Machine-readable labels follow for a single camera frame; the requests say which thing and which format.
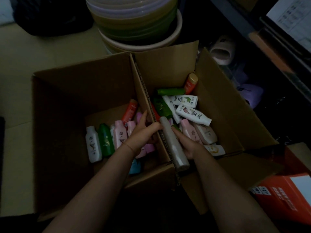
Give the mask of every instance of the tiled floor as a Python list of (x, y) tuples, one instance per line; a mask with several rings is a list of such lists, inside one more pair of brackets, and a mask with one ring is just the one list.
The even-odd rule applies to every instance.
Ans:
[(33, 212), (31, 76), (38, 70), (107, 55), (95, 26), (61, 37), (0, 27), (0, 116), (6, 120), (0, 216)]

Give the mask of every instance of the person's left hand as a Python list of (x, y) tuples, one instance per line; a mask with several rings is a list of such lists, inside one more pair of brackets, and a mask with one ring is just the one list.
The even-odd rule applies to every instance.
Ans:
[(140, 151), (140, 149), (147, 143), (151, 143), (149, 140), (151, 136), (156, 133), (158, 130), (163, 129), (162, 125), (159, 122), (152, 123), (146, 127), (146, 118), (148, 112), (145, 111), (133, 130), (130, 137), (125, 141), (125, 144), (128, 145), (134, 153)]

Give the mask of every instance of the person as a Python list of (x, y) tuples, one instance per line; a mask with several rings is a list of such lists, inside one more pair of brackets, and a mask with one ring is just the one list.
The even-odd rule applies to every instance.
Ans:
[[(159, 122), (146, 127), (146, 117), (147, 111), (132, 135), (53, 219), (44, 233), (93, 233), (103, 229), (132, 161), (151, 136), (162, 129)], [(258, 203), (231, 179), (204, 146), (174, 128), (173, 131), (187, 158), (196, 164), (208, 206), (220, 232), (278, 232)]]

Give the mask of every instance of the human hand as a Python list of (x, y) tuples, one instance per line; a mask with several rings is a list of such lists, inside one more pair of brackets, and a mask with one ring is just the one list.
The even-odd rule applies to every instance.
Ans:
[(154, 143), (150, 140), (151, 136), (156, 133), (158, 130), (163, 129), (162, 125), (159, 122), (152, 123), (146, 127), (146, 119), (148, 112), (145, 111), (133, 130), (130, 137), (125, 141), (125, 144), (128, 145), (136, 154), (140, 149), (147, 143)]
[(179, 141), (184, 147), (184, 153), (187, 159), (193, 159), (193, 156), (199, 152), (203, 145), (196, 143), (195, 141), (191, 140), (189, 137), (185, 136), (183, 133), (178, 131), (176, 128), (172, 127), (173, 132), (178, 137)]

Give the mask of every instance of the black bag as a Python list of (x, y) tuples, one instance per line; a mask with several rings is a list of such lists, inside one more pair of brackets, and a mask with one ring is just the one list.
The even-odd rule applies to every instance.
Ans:
[(93, 18), (85, 0), (10, 0), (15, 22), (36, 36), (59, 36), (88, 30)]

